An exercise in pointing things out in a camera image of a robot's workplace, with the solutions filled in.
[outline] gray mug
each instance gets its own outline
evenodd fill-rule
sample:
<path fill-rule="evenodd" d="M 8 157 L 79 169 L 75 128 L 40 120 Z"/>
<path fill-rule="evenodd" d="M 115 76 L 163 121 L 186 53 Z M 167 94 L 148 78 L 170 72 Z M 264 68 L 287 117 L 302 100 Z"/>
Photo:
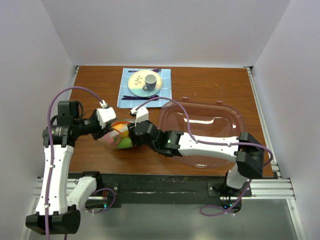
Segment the gray mug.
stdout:
<path fill-rule="evenodd" d="M 157 85 L 157 77 L 155 75 L 149 74 L 144 78 L 145 85 L 143 86 L 144 91 L 153 91 Z"/>

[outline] white enclosure wall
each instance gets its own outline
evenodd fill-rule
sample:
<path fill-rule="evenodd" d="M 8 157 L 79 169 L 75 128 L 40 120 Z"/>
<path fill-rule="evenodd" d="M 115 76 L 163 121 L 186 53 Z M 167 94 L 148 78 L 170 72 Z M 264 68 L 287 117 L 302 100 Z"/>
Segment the white enclosure wall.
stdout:
<path fill-rule="evenodd" d="M 77 65 L 253 66 L 290 0 L 42 0 Z"/>
<path fill-rule="evenodd" d="M 0 239 L 17 240 L 43 176 L 48 105 L 74 70 L 40 0 L 2 0 L 0 23 Z"/>
<path fill-rule="evenodd" d="M 309 240 L 320 238 L 320 1 L 292 0 L 253 72 L 282 176 Z"/>

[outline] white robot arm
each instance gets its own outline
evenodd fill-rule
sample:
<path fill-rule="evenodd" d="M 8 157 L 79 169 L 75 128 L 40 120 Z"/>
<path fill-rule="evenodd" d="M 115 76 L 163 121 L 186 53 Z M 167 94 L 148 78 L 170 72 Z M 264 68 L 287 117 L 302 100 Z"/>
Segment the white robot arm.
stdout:
<path fill-rule="evenodd" d="M 260 143 L 249 133 L 242 132 L 233 137 L 196 136 L 198 141 L 221 143 L 225 145 L 208 145 L 194 141 L 186 132 L 161 131 L 148 121 L 146 107 L 134 107 L 130 114 L 135 117 L 134 125 L 129 126 L 129 136 L 133 144 L 145 144 L 155 152 L 167 157 L 173 156 L 208 156 L 225 159 L 236 163 L 226 174 L 225 184 L 232 189 L 240 189 L 248 179 L 263 177 L 264 151 L 253 146 L 241 147 L 230 143 Z"/>
<path fill-rule="evenodd" d="M 54 162 L 50 163 L 51 149 L 48 128 L 43 133 L 45 155 L 44 176 L 39 202 L 35 214 L 26 217 L 28 228 L 39 234 L 45 231 L 45 209 L 49 212 L 50 234 L 74 234 L 80 225 L 80 209 L 89 196 L 102 189 L 103 180 L 99 172 L 83 172 L 73 191 L 67 196 L 67 181 L 70 160 L 78 137 L 91 134 L 94 140 L 112 130 L 111 123 L 117 119 L 112 107 L 97 108 L 89 118 L 79 114 L 79 102 L 60 101 L 58 115 L 51 120 Z M 47 189 L 49 169 L 52 168 L 51 184 Z M 45 204 L 48 191 L 48 204 Z"/>

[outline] transparent container lid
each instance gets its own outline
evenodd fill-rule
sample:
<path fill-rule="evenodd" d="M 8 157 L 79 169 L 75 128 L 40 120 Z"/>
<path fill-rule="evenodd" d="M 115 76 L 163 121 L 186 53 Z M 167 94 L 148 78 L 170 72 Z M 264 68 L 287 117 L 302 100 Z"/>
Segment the transparent container lid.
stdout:
<path fill-rule="evenodd" d="M 193 102 L 188 97 L 178 101 L 189 115 L 193 135 L 226 138 L 239 136 L 245 132 L 245 124 L 241 114 L 233 107 L 224 105 L 222 101 L 214 104 Z M 160 111 L 158 128 L 163 131 L 182 131 L 188 134 L 187 118 L 182 109 L 175 103 L 166 103 Z M 199 168 L 220 167 L 230 161 L 208 156 L 176 156 L 176 160 Z"/>

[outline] wooden table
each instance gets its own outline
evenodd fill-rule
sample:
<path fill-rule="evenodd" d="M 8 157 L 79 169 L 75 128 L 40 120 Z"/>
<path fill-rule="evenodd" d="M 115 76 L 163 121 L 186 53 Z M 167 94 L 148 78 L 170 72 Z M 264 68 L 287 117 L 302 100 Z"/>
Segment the wooden table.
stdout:
<path fill-rule="evenodd" d="M 170 68 L 174 99 L 190 97 L 192 101 L 210 104 L 215 103 L 216 100 L 222 100 L 224 104 L 233 106 L 241 112 L 246 130 L 260 143 L 265 144 L 248 72 L 245 68 Z M 122 66 L 81 66 L 74 85 L 94 91 L 114 107 L 118 119 L 127 119 L 130 117 L 129 109 L 117 108 L 122 70 Z M 99 107 L 96 98 L 81 90 L 73 90 L 70 99 L 80 101 L 84 111 Z M 160 108 L 150 108 L 149 120 L 157 124 L 159 112 Z M 110 150 L 88 135 L 80 137 L 76 142 L 69 171 L 224 176 L 231 167 L 232 165 L 228 164 L 213 168 L 197 168 L 159 155 L 146 146 Z M 270 165 L 264 168 L 264 175 L 273 176 Z"/>

